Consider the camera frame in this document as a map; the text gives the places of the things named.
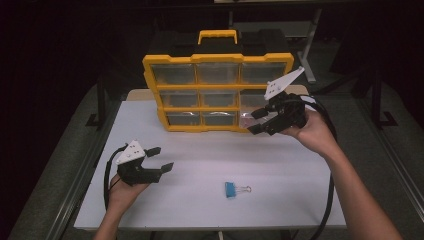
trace person's left hand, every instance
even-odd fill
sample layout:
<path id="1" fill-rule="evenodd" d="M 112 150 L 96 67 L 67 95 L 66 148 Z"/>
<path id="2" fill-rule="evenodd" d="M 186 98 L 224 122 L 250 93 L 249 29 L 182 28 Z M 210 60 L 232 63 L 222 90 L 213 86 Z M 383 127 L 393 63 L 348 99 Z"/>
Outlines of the person's left hand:
<path id="1" fill-rule="evenodd" d="M 134 184 L 130 186 L 120 180 L 119 175 L 116 174 L 110 181 L 110 186 L 108 210 L 113 209 L 123 214 L 131 207 L 137 199 L 137 196 L 143 192 L 149 184 Z"/>

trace person's right hand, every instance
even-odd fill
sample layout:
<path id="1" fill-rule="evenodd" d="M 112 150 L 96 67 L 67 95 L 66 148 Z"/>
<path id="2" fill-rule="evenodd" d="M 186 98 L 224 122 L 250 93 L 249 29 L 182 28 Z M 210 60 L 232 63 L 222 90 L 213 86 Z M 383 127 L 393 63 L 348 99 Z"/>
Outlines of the person's right hand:
<path id="1" fill-rule="evenodd" d="M 330 153 L 339 149 L 321 114 L 306 109 L 305 115 L 307 123 L 303 128 L 292 126 L 283 130 L 281 133 L 296 138 L 309 150 L 323 157 L 327 157 Z"/>

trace forearm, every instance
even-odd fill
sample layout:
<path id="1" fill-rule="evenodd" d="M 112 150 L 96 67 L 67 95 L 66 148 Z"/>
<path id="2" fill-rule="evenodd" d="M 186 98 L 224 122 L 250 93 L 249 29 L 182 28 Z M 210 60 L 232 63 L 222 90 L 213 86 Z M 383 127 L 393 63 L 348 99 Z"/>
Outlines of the forearm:
<path id="1" fill-rule="evenodd" d="M 123 213 L 108 210 L 94 236 L 94 240 L 116 240 L 119 222 Z"/>
<path id="2" fill-rule="evenodd" d="M 323 156 L 331 169 L 352 239 L 401 239 L 340 148 Z"/>

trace storage organizer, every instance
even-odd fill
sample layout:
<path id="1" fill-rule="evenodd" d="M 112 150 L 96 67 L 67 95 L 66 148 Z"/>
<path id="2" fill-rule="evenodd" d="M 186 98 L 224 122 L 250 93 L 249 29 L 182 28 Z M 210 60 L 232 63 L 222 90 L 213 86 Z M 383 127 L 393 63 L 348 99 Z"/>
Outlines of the storage organizer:
<path id="1" fill-rule="evenodd" d="M 293 56 L 276 29 L 160 32 L 143 66 L 166 130 L 247 132 L 267 82 L 288 73 Z"/>

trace person's left arm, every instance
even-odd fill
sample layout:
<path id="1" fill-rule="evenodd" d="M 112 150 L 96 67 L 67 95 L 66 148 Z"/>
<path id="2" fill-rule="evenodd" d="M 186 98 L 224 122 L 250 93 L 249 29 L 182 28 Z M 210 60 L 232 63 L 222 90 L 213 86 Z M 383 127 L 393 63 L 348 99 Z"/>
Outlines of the person's left arm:
<path id="1" fill-rule="evenodd" d="M 149 184 L 130 186 L 121 181 L 118 175 L 115 175 L 110 182 L 112 187 L 109 192 L 109 205 L 94 240 L 115 240 L 122 216 L 137 196 L 149 186 Z"/>

